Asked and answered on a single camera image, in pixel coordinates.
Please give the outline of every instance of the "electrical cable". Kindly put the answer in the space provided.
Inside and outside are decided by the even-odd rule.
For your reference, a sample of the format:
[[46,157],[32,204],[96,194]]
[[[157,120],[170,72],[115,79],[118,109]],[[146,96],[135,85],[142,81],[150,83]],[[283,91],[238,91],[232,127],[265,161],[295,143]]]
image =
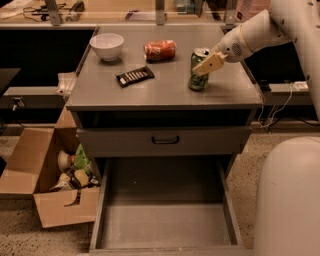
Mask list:
[[278,110],[276,110],[276,111],[273,112],[271,118],[270,118],[270,119],[268,118],[267,121],[269,121],[269,120],[270,120],[270,121],[269,121],[267,124],[262,124],[262,122],[260,121],[260,118],[261,118],[261,116],[262,116],[262,114],[263,114],[263,111],[264,111],[264,106],[262,106],[262,108],[261,108],[261,113],[260,113],[260,115],[259,115],[259,117],[258,117],[258,122],[259,122],[259,124],[260,124],[260,128],[268,128],[268,127],[270,127],[270,125],[273,123],[273,119],[274,119],[275,114],[278,113],[278,112],[280,112],[280,111],[282,111],[282,110],[286,107],[286,105],[288,104],[288,102],[291,100],[291,98],[292,98],[292,91],[293,91],[293,89],[292,89],[293,83],[290,83],[289,86],[290,86],[290,95],[289,95],[288,99],[286,100],[286,102],[284,103],[284,105],[282,106],[282,108],[280,108],[280,109],[278,109]]
[[315,124],[313,124],[313,123],[310,123],[310,122],[308,122],[308,121],[306,121],[306,120],[304,120],[304,119],[302,119],[302,118],[299,118],[299,117],[292,117],[292,118],[294,118],[294,119],[296,119],[296,120],[298,120],[298,121],[301,121],[301,122],[303,122],[303,123],[305,123],[305,124],[307,124],[307,125],[311,125],[311,126],[320,126],[320,123],[315,123]]
[[18,122],[17,120],[13,120],[13,122],[20,125],[23,128],[28,128],[27,126],[23,125],[22,123]]
[[283,118],[279,117],[276,121],[274,121],[272,124],[270,124],[268,127],[272,127],[274,125],[276,125],[279,121],[281,121]]
[[[65,8],[67,4],[66,3],[62,3],[62,4],[58,4],[58,10],[66,10],[66,11],[70,11],[71,8]],[[30,6],[30,7],[25,7],[23,8],[23,16],[26,19],[30,19],[33,20],[35,22],[44,22],[44,21],[49,21],[50,19],[47,19],[47,17],[49,17],[49,13],[48,13],[48,9],[45,5],[40,6],[40,8],[34,8],[34,5]],[[29,17],[26,14],[31,14],[33,16],[41,16],[41,20],[35,19],[33,17]]]

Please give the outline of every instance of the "open cardboard box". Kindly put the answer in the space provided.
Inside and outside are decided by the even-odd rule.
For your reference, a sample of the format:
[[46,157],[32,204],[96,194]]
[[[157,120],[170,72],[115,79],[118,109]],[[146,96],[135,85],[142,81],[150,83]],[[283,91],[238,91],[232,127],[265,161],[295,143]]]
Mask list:
[[80,194],[77,190],[48,193],[61,174],[58,153],[75,153],[79,145],[69,114],[64,109],[55,128],[25,128],[0,178],[2,194],[33,194],[44,228],[91,222],[96,217],[99,187],[81,189]]

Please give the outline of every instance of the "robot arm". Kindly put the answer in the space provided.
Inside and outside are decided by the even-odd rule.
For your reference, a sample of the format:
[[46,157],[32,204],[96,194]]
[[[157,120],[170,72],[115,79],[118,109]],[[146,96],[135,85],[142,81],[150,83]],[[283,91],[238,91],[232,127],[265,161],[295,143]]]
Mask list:
[[271,0],[264,10],[228,32],[193,71],[208,74],[224,61],[239,62],[269,46],[293,41],[320,120],[320,18],[316,0]]

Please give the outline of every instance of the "red soda can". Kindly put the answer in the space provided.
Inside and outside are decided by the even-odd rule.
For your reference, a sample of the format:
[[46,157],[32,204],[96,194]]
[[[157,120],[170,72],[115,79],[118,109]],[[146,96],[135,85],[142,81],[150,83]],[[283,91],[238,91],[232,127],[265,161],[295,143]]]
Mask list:
[[177,45],[173,40],[150,41],[144,45],[145,59],[159,61],[172,59],[176,55]]

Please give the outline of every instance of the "gray cabinet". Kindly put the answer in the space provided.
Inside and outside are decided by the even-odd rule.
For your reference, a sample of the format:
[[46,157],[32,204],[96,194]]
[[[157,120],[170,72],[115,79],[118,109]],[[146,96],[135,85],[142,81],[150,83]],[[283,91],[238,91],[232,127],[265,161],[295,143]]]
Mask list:
[[[247,255],[225,178],[263,97],[239,63],[210,74],[201,92],[187,86],[193,49],[215,45],[221,28],[119,25],[104,32],[124,37],[120,58],[103,62],[89,51],[66,105],[87,155],[106,161],[90,255]],[[159,39],[174,40],[176,56],[147,63],[142,46]],[[145,65],[154,79],[118,84],[116,74]]]

